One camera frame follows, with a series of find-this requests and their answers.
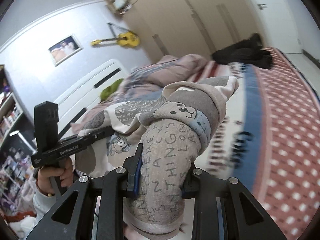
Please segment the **left hand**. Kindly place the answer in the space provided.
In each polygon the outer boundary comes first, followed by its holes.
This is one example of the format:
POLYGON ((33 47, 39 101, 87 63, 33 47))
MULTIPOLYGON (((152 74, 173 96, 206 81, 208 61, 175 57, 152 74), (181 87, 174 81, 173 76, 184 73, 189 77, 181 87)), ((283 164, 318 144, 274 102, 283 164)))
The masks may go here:
POLYGON ((61 187, 70 187, 73 184, 73 163, 70 157, 66 158, 64 168, 42 167, 39 169, 36 185, 39 191, 44 194, 55 194, 50 178, 59 178, 61 187))

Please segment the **grey star sleeve forearm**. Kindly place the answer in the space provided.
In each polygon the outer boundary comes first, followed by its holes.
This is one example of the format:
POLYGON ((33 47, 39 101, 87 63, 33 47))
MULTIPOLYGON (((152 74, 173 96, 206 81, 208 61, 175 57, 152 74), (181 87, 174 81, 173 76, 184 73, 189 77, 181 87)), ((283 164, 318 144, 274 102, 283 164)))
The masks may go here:
POLYGON ((52 208, 52 206, 56 203, 56 196, 48 197, 39 191, 33 196, 33 205, 36 211, 36 220, 35 224, 37 224, 44 215, 52 208))

